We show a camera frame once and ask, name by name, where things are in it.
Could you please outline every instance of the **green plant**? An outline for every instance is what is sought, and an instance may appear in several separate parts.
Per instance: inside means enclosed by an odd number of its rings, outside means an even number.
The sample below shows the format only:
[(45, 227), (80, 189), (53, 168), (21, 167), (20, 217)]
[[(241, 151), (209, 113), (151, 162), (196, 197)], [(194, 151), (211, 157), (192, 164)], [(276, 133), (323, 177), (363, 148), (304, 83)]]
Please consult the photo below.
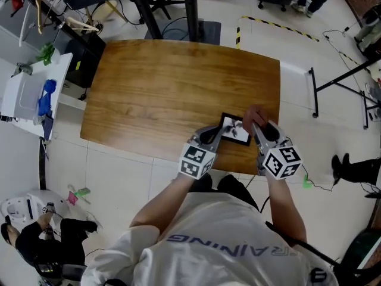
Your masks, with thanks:
[(51, 42), (44, 44), (40, 50), (40, 55), (36, 57), (37, 61), (43, 61), (43, 64), (47, 66), (51, 64), (51, 57), (54, 53), (54, 46)]

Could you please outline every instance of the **blue cloth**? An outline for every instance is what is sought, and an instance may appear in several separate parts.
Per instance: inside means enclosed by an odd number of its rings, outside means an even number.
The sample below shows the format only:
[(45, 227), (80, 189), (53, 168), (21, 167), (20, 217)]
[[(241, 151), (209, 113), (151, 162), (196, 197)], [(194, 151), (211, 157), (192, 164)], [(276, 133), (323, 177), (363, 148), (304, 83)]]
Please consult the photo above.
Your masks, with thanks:
[(57, 82), (54, 79), (48, 79), (46, 80), (44, 86), (43, 86), (43, 91), (46, 92), (45, 95), (43, 95), (39, 100), (38, 100), (38, 115), (39, 116), (44, 116), (44, 115), (51, 115), (51, 95), (55, 91), (55, 87), (57, 85)]

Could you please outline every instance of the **hair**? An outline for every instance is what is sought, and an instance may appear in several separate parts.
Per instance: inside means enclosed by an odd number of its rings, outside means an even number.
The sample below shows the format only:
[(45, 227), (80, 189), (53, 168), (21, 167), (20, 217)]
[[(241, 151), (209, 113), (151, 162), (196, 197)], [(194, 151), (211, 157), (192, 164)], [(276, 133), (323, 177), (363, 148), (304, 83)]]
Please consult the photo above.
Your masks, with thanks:
[(8, 224), (7, 224), (7, 223), (3, 223), (3, 224), (1, 225), (1, 235), (2, 235), (3, 239), (4, 239), (7, 243), (11, 244), (10, 236), (8, 235)]

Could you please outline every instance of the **table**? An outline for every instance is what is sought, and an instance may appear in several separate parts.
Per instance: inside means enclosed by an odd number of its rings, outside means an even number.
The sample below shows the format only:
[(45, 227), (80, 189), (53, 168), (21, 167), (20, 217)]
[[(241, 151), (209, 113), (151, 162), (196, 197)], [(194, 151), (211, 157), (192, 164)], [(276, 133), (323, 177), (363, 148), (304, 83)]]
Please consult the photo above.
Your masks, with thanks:
[[(146, 156), (178, 161), (199, 128), (222, 112), (243, 116), (262, 105), (278, 121), (280, 63), (194, 42), (109, 42), (96, 72), (80, 137)], [(256, 173), (257, 146), (222, 141), (215, 169)]]
[[(42, 61), (30, 65), (33, 69), (33, 74), (38, 74), (42, 79), (54, 79), (57, 82), (55, 91), (51, 95), (51, 110), (52, 118), (55, 119), (57, 113), (58, 102), (66, 105), (77, 107), (84, 110), (86, 103), (74, 99), (68, 95), (62, 94), (61, 90), (63, 88), (67, 70), (70, 65), (70, 61), (73, 58), (72, 53), (64, 54), (60, 56), (60, 60), (56, 64), (49, 64), (47, 66), (43, 65)], [(37, 136), (43, 137), (43, 128), (41, 124), (35, 125), (32, 120), (18, 119), (12, 120), (12, 124), (16, 127), (22, 128), (28, 132), (31, 132)]]

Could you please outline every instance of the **black picture frame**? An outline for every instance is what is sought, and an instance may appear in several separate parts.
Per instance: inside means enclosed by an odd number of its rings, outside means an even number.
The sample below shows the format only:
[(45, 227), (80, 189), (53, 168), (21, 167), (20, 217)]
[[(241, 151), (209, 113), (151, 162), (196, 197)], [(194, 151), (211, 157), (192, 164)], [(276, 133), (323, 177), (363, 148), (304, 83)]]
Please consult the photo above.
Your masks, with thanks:
[[(230, 119), (233, 119), (233, 120), (236, 120), (236, 121), (241, 121), (241, 122), (243, 121), (243, 118), (241, 118), (239, 116), (234, 116), (232, 114), (224, 112), (221, 115), (221, 120), (220, 120), (220, 125), (219, 125), (220, 128), (223, 128), (224, 119), (226, 117), (228, 117)], [(234, 142), (234, 143), (237, 143), (237, 144), (241, 144), (241, 145), (244, 145), (244, 146), (250, 146), (251, 135), (248, 135), (248, 140), (247, 141), (241, 141), (241, 140), (233, 139), (233, 138), (230, 138), (228, 136), (222, 136), (221, 139), (222, 140), (227, 140), (227, 141), (230, 141), (230, 142)]]

